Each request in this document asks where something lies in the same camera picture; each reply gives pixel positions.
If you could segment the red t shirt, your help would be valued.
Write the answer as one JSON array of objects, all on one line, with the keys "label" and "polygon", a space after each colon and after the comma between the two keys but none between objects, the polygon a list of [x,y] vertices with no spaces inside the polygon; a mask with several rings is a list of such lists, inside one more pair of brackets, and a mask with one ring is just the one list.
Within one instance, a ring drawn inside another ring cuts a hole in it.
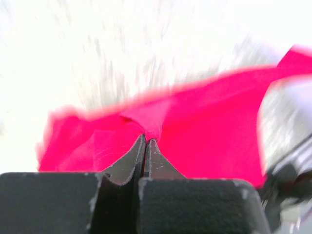
[{"label": "red t shirt", "polygon": [[102,171],[145,134],[187,178],[262,185],[257,119],[263,97],[272,82],[311,73],[311,50],[292,47],[277,65],[227,72],[122,107],[53,113],[38,149],[39,171]]}]

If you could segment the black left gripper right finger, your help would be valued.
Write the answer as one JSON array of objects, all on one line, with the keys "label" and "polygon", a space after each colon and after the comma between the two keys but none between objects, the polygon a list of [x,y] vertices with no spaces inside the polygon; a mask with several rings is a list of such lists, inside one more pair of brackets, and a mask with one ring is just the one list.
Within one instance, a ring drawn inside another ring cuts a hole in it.
[{"label": "black left gripper right finger", "polygon": [[256,189],[243,180],[186,179],[151,139],[138,184],[141,234],[268,234]]}]

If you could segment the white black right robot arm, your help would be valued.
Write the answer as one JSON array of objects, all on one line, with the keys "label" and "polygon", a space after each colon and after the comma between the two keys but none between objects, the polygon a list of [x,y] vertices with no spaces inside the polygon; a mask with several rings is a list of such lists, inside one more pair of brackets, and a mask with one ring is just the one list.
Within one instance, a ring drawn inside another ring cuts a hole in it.
[{"label": "white black right robot arm", "polygon": [[258,189],[271,232],[282,224],[281,213],[312,199],[312,136],[308,135],[266,173]]}]

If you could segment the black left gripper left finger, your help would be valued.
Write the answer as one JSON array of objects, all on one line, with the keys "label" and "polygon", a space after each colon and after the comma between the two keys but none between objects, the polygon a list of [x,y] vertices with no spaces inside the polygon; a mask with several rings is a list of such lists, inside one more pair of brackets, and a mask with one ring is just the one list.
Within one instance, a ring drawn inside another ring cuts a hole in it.
[{"label": "black left gripper left finger", "polygon": [[0,176],[3,234],[134,234],[146,148],[140,135],[102,172]]}]

